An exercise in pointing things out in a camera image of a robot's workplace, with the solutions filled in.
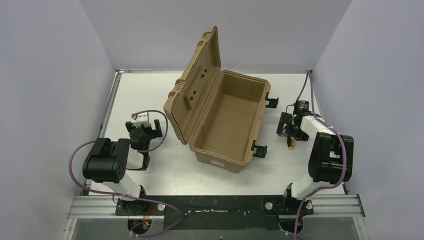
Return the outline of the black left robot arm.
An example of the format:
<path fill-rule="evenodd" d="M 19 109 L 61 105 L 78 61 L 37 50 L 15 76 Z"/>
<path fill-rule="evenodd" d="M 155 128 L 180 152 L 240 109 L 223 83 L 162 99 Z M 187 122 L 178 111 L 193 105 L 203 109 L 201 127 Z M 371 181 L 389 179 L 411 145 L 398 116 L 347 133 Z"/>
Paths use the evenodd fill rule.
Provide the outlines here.
<path fill-rule="evenodd" d="M 127 121 L 128 138 L 113 141 L 99 137 L 89 151 L 83 166 L 83 176 L 95 183 L 103 184 L 117 196 L 119 210 L 141 216 L 147 214 L 151 204 L 142 185 L 127 174 L 128 170 L 146 171 L 150 164 L 151 140 L 163 136 L 159 120 Z"/>

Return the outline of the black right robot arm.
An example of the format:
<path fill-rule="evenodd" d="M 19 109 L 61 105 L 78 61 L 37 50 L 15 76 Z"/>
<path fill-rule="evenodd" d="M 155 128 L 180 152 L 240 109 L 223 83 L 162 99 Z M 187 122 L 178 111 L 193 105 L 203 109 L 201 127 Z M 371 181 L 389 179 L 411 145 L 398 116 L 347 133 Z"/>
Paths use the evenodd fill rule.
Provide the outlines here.
<path fill-rule="evenodd" d="M 295 215 L 297 211 L 306 211 L 312 195 L 341 182 L 347 182 L 352 176 L 354 139 L 342 135 L 327 126 L 324 119 L 310 111 L 310 103 L 297 100 L 293 103 L 293 113 L 282 112 L 276 133 L 286 137 L 287 147 L 293 149 L 295 142 L 313 140 L 307 165 L 307 174 L 284 191 L 280 214 Z"/>

